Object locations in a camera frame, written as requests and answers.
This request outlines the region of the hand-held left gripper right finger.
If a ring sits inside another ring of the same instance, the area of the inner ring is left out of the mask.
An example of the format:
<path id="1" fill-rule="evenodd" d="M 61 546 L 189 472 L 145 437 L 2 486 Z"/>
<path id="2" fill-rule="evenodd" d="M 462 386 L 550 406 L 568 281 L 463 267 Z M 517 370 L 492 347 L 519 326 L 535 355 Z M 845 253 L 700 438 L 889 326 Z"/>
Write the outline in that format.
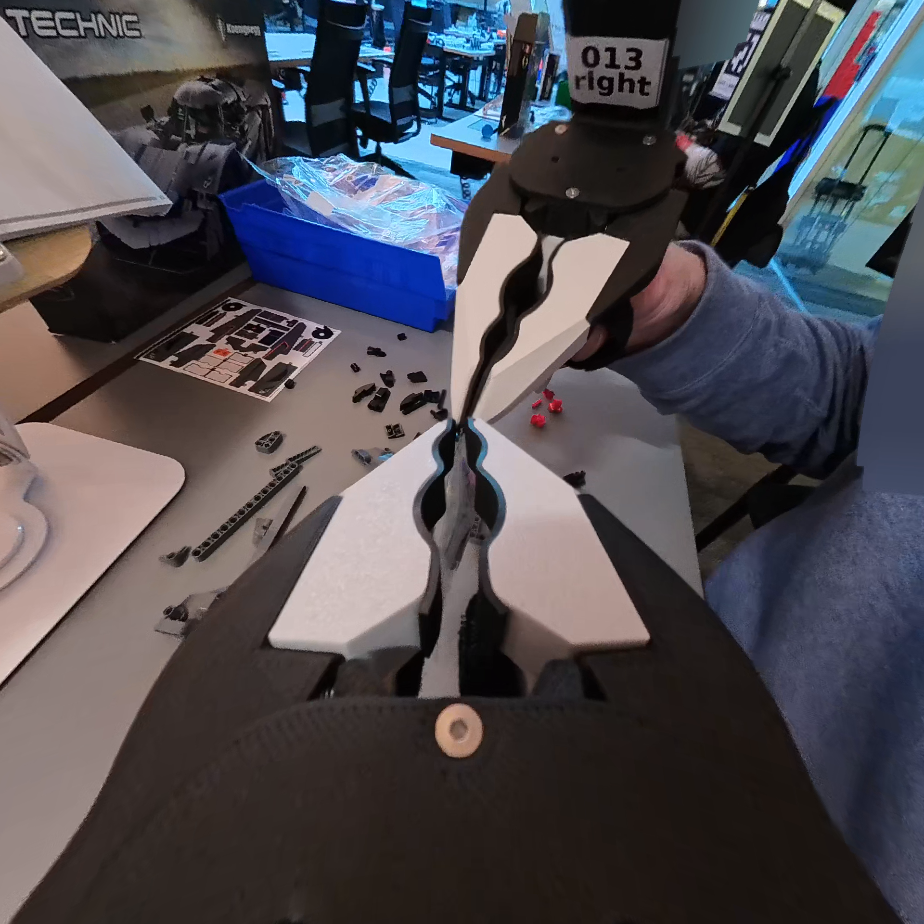
<path id="1" fill-rule="evenodd" d="M 576 491 L 483 421 L 466 427 L 487 529 L 479 591 L 510 659 L 637 649 L 650 633 Z"/>

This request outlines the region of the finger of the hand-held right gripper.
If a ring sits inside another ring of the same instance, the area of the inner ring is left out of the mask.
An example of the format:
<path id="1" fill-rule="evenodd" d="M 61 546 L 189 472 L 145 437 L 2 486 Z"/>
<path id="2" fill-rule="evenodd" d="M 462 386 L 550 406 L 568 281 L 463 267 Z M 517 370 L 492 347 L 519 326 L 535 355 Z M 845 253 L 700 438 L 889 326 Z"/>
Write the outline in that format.
<path id="1" fill-rule="evenodd" d="M 560 244 L 550 260 L 543 300 L 519 321 L 512 348 L 493 361 L 472 416 L 501 418 L 584 345 L 589 313 L 629 249 L 621 237 L 595 234 Z"/>
<path id="2" fill-rule="evenodd" d="M 492 215 L 456 290 L 449 386 L 456 426 L 473 416 L 519 316 L 537 300 L 540 267 L 539 235 L 519 215 Z"/>

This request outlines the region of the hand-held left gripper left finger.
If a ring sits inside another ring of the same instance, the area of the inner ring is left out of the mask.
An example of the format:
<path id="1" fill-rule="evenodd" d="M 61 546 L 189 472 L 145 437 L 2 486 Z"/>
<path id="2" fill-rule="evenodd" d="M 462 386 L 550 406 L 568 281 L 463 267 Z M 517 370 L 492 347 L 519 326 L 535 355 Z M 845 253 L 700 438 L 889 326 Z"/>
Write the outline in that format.
<path id="1" fill-rule="evenodd" d="M 336 497 L 268 642 L 346 660 L 391 649 L 431 653 L 440 631 L 433 527 L 422 497 L 442 490 L 438 423 Z"/>

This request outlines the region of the clear bag of blue pieces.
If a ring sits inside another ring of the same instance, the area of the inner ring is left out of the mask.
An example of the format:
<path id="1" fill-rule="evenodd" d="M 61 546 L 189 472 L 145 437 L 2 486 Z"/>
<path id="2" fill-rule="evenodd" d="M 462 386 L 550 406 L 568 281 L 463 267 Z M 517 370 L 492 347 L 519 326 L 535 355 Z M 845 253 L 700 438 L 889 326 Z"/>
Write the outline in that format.
<path id="1" fill-rule="evenodd" d="M 440 550 L 441 569 L 450 578 L 461 565 L 468 544 L 484 544 L 491 537 L 487 503 L 487 481 L 479 470 L 482 449 L 477 433 L 461 426 L 455 437 L 452 466 L 444 479 L 445 513 L 434 527 Z"/>

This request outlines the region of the lego sticker sheet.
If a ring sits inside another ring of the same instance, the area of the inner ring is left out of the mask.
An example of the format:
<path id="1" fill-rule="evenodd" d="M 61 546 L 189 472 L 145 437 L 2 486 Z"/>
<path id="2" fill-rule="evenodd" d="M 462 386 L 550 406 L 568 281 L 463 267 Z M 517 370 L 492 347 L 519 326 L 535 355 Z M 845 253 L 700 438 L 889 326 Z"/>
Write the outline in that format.
<path id="1" fill-rule="evenodd" d="M 143 349 L 137 360 L 270 402 L 293 388 L 340 333 L 323 322 L 228 297 Z"/>

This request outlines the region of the black lego set box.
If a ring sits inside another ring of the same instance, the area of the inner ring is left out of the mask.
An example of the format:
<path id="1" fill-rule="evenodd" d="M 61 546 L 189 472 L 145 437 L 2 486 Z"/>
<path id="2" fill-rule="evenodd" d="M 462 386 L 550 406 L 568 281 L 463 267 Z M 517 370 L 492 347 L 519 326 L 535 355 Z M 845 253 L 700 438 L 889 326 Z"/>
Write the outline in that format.
<path id="1" fill-rule="evenodd" d="M 242 263 L 220 195 L 277 150 L 264 9 L 2 2 L 2 21 L 170 202 L 94 221 L 80 271 L 31 300 L 51 334 L 118 342 Z"/>

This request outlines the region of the person's right hand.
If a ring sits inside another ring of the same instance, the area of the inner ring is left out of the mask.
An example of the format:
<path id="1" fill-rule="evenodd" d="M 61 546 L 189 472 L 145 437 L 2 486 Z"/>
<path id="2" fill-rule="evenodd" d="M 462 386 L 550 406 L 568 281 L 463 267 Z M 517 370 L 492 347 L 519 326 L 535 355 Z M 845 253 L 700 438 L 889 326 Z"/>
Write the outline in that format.
<path id="1" fill-rule="evenodd" d="M 653 280 L 605 321 L 596 323 L 570 367 L 664 365 L 702 347 L 715 326 L 707 297 L 708 264 L 697 248 L 668 247 Z"/>

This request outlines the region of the long dark grey holed beam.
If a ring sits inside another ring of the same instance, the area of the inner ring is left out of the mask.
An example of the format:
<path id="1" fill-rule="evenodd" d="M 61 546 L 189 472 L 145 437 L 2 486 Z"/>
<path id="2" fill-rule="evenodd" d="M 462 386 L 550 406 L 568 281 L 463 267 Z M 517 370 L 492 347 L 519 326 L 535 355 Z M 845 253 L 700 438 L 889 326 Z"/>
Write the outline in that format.
<path id="1" fill-rule="evenodd" d="M 291 482 L 301 471 L 303 465 L 291 462 L 274 472 L 273 477 L 232 512 L 222 523 L 216 526 L 191 549 L 190 560 L 203 562 L 220 548 L 235 532 L 242 528 L 260 509 L 279 494 L 283 487 Z"/>

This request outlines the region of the group of small black pieces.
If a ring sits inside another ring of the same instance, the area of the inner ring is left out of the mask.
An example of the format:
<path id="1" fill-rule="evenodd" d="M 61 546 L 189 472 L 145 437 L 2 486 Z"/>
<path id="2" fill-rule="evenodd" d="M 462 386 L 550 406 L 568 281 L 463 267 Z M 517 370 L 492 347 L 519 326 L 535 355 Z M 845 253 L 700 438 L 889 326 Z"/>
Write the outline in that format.
<path id="1" fill-rule="evenodd" d="M 372 426 L 374 445 L 396 450 L 445 423 L 450 351 L 447 333 L 399 331 L 358 354 L 349 404 Z"/>

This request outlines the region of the blue plastic bin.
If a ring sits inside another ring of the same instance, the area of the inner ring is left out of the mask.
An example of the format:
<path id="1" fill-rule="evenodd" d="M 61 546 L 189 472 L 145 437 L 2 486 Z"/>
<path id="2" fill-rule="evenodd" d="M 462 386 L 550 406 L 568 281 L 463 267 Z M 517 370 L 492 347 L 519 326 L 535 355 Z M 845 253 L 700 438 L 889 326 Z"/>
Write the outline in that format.
<path id="1" fill-rule="evenodd" d="M 436 256 L 297 217 L 264 179 L 220 200 L 260 283 L 425 332 L 454 313 Z"/>

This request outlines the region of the dark wheeled suitcase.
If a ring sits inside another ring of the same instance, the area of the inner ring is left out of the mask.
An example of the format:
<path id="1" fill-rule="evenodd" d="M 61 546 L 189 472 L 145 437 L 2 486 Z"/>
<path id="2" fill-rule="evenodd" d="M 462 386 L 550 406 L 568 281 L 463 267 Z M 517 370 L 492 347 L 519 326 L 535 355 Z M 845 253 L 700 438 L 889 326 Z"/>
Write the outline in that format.
<path id="1" fill-rule="evenodd" d="M 815 273 L 827 265 L 867 192 L 867 177 L 892 134 L 884 123 L 863 126 L 846 163 L 814 187 L 810 207 L 796 223 L 793 239 L 778 251 L 782 266 Z"/>

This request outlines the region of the white rounded base board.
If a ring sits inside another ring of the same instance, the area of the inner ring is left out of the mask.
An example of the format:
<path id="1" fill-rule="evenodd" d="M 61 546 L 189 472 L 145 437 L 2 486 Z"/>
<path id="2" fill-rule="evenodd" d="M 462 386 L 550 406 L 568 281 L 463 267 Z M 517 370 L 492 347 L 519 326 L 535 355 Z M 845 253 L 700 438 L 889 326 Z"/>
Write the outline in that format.
<path id="1" fill-rule="evenodd" d="M 16 426 L 39 477 L 39 557 L 1 590 L 1 681 L 66 617 L 184 485 L 179 461 L 51 423 Z"/>

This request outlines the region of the light wooden board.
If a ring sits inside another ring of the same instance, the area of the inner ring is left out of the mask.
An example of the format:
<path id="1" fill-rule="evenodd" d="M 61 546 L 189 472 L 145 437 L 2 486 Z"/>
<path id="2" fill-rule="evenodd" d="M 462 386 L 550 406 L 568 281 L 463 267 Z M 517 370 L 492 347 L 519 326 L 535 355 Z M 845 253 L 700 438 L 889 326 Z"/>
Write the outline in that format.
<path id="1" fill-rule="evenodd" d="M 2 243 L 1 311 L 70 281 L 88 260 L 92 245 L 88 225 Z"/>

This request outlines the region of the white flat panel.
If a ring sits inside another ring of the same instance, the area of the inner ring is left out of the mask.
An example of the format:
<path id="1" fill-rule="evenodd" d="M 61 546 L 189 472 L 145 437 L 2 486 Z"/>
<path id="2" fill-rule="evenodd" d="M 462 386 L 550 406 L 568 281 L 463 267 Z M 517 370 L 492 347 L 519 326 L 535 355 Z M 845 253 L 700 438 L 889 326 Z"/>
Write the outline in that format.
<path id="1" fill-rule="evenodd" d="M 172 203 L 6 23 L 1 25 L 1 240 Z"/>

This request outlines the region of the white stand foot bracket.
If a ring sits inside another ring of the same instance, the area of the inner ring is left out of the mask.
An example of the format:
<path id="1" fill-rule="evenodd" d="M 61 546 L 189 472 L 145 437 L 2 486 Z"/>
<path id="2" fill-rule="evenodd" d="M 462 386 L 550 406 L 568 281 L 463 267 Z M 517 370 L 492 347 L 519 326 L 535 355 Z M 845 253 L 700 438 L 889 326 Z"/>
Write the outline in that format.
<path id="1" fill-rule="evenodd" d="M 48 535 L 48 521 L 29 501 L 39 471 L 17 428 L 1 416 L 1 589 L 35 563 Z"/>

